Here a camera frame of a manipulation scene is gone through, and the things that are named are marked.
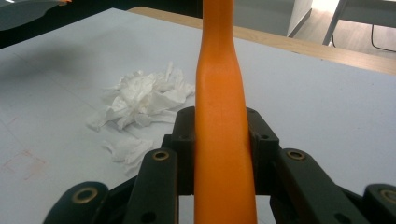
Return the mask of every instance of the crumpled white paper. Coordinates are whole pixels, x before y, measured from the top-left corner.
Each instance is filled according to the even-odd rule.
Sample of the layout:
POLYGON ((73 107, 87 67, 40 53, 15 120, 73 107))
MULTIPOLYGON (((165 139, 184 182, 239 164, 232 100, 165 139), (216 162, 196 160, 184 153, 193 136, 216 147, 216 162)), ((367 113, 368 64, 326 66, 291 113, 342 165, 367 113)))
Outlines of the crumpled white paper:
POLYGON ((126 138, 116 144, 105 141, 104 147, 111 153, 111 160, 123 162, 125 174, 137 175, 144 156, 152 150, 153 144, 152 140, 126 138))
POLYGON ((176 112, 171 109, 194 94, 195 86, 186 83, 182 71, 173 69, 172 63, 165 74, 133 72, 107 90, 102 97, 108 103, 107 110, 91 116, 87 124, 99 131, 110 120, 116 120, 120 130, 133 122, 143 127, 157 121, 174 123, 176 112))

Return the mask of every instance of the metal leg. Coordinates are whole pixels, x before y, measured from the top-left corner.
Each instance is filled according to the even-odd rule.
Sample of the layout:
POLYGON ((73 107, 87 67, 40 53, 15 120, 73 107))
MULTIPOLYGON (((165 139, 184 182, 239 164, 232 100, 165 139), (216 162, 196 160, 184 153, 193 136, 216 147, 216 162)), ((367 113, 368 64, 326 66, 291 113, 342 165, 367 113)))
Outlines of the metal leg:
POLYGON ((338 20, 340 19, 341 15, 344 11, 344 8, 346 7, 346 4, 347 4, 347 0, 340 0, 338 2, 337 9, 335 10, 334 15, 332 16, 332 22, 330 22, 329 29, 327 30, 327 33, 324 37, 324 40, 322 43, 323 45, 326 45, 326 46, 329 45, 330 39, 332 38, 332 33, 334 33, 335 26, 337 25, 338 20))

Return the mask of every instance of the white tabletop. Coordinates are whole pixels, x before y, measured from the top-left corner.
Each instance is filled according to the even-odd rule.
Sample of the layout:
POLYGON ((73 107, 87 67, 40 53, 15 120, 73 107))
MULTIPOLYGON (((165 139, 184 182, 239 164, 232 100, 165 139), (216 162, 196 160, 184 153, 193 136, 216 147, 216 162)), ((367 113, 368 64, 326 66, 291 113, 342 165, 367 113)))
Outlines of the white tabletop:
MULTIPOLYGON (((109 123, 96 133, 86 119, 105 107, 103 88, 133 71, 165 71, 172 61, 194 83, 201 32, 110 9, 0 49, 0 222, 40 223, 77 183, 112 189, 127 180, 103 140, 133 134, 158 147, 173 125, 120 133, 109 123)), ((235 47, 247 106, 282 147, 310 153, 336 184, 359 194, 370 183, 396 185, 395 76, 241 39, 235 47)))

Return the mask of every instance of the white table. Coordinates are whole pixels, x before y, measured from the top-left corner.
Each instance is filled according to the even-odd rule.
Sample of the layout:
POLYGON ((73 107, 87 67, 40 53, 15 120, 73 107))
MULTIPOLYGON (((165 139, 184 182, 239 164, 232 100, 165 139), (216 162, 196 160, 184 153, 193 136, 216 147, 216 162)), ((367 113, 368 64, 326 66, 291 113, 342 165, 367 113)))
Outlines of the white table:
MULTIPOLYGON (((134 134, 158 147, 173 126, 119 133, 110 123, 96 133, 86 118, 104 108, 102 88, 139 69, 164 71, 173 61, 193 83, 200 41, 200 29, 110 9, 0 49, 1 222, 40 223, 80 182, 112 189, 127 180, 103 140, 134 134)), ((242 39, 235 47, 247 106, 282 147, 310 153, 336 184, 359 194, 370 183, 396 185, 396 76, 242 39)), ((271 223, 269 205, 258 205, 260 223, 271 223)), ((180 209, 181 223, 191 223, 191 199, 180 209)))

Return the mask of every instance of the orange object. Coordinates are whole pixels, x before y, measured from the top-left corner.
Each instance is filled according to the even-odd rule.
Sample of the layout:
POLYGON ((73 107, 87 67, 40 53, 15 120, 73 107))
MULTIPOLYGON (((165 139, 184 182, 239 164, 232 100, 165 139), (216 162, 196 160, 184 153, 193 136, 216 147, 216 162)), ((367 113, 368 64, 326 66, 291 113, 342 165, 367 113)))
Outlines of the orange object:
POLYGON ((233 0, 204 0, 196 78, 195 223, 257 223, 248 115, 233 47, 233 0))

